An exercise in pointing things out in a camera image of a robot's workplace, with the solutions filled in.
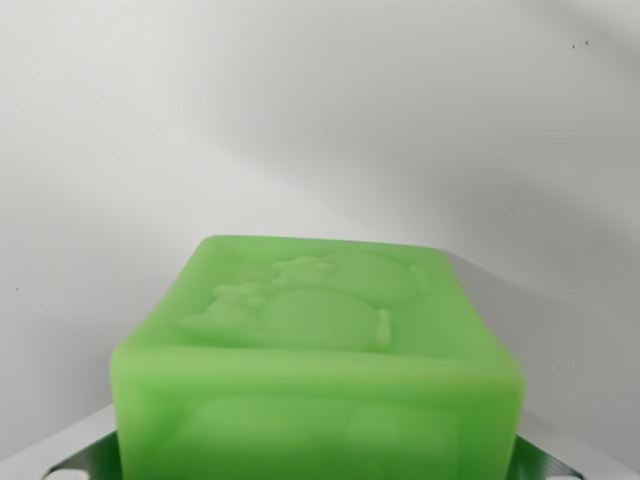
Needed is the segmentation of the gripper left finger with silver black pad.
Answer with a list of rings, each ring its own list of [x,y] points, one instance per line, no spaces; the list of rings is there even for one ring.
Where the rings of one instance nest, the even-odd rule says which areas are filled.
[[[2,479],[119,479],[112,405],[1,462]]]

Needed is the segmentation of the gripper right finger with silver black pad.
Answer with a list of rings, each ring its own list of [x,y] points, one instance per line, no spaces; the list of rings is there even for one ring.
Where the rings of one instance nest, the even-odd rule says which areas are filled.
[[[524,411],[508,478],[629,480],[639,474]]]

